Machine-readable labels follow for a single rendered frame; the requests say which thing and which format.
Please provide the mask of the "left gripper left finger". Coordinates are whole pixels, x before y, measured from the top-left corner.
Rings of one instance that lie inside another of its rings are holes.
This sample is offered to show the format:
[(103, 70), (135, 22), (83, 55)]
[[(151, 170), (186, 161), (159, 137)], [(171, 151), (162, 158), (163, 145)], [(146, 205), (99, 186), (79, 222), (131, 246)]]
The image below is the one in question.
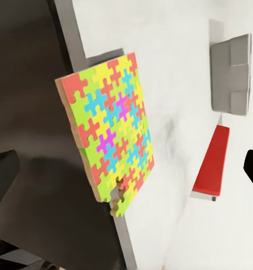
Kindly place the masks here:
[(20, 172), (16, 150), (0, 153), (0, 203)]

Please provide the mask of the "jigsaw puzzle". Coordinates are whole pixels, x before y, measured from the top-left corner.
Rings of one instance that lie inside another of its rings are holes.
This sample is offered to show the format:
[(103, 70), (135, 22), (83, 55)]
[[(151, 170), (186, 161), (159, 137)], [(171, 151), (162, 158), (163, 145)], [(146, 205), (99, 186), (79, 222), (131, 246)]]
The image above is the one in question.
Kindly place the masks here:
[(122, 217), (154, 168), (134, 52), (55, 79), (96, 201)]

